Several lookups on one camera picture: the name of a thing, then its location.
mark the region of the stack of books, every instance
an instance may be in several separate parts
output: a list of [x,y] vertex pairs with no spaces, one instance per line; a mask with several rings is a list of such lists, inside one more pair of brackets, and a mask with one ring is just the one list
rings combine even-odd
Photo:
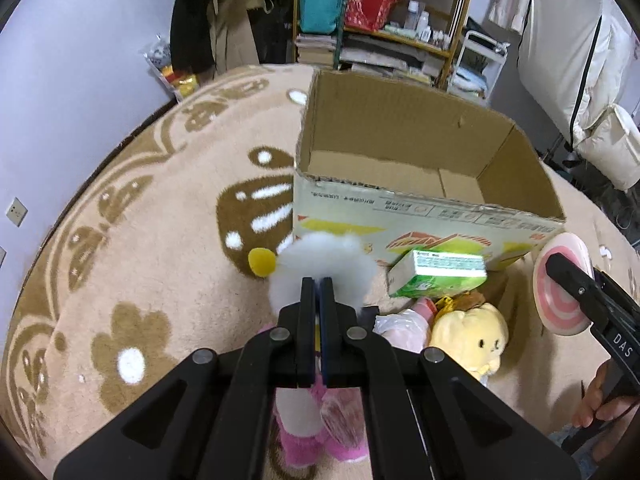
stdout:
[[299,34],[296,38],[298,63],[334,65],[335,37],[324,34]]

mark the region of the red bag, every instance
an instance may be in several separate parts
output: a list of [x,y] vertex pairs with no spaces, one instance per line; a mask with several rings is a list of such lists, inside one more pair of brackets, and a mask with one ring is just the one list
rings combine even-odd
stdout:
[[365,30],[380,30],[391,6],[398,0],[347,0],[344,24]]

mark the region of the wall outlet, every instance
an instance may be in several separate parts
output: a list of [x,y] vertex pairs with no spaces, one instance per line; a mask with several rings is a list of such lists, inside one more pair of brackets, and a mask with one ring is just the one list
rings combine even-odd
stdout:
[[14,223],[16,227],[20,227],[20,224],[27,216],[27,208],[17,198],[11,202],[9,209],[6,210],[6,217]]

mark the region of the fleece blanket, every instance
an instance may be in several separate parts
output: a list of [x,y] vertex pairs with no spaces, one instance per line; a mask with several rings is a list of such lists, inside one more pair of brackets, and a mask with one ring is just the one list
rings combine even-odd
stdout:
[[[58,462],[194,349],[241,347],[273,322],[253,247],[291,239],[292,164],[307,66],[233,70],[173,108],[117,155],[62,219],[24,284],[4,349],[0,415],[37,467]],[[594,264],[637,294],[638,256],[581,193],[550,172]],[[612,259],[600,256],[606,246]],[[606,357],[588,333],[542,329],[535,254],[484,286],[511,342],[489,387],[542,431],[560,428]],[[380,269],[367,301],[385,293]],[[370,478],[368,461],[288,470],[277,428],[269,480]]]

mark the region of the yellow plush nose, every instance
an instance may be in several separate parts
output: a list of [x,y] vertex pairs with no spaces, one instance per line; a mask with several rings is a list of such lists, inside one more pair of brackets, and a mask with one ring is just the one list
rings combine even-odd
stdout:
[[259,278],[266,278],[276,270],[276,255],[264,247],[249,251],[249,268]]

